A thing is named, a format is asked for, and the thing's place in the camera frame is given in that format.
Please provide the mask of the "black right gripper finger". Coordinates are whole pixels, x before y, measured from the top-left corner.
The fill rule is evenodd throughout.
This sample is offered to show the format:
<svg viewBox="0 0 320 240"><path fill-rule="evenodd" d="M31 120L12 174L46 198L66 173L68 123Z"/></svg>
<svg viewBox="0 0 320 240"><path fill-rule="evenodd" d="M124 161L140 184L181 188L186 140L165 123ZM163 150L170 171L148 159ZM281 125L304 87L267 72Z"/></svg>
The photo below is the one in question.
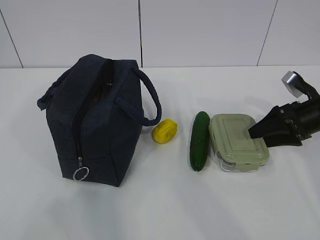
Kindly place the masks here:
<svg viewBox="0 0 320 240"><path fill-rule="evenodd" d="M291 136L290 124L287 123L287 113L291 110L290 104L274 106L270 112L258 123L252 126L248 132L251 138Z"/></svg>
<svg viewBox="0 0 320 240"><path fill-rule="evenodd" d="M263 139L268 148L280 146L302 146L302 141L297 136L296 132L267 132L264 134Z"/></svg>

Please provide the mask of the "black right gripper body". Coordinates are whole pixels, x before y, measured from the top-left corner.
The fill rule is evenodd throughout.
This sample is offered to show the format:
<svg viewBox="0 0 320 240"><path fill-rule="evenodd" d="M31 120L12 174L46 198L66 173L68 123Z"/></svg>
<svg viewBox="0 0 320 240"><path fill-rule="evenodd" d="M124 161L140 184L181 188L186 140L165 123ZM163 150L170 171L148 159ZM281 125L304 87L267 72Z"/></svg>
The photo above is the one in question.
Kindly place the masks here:
<svg viewBox="0 0 320 240"><path fill-rule="evenodd" d="M284 122L290 133L304 141L320 131L320 96L310 97L304 102L295 101L280 107Z"/></svg>

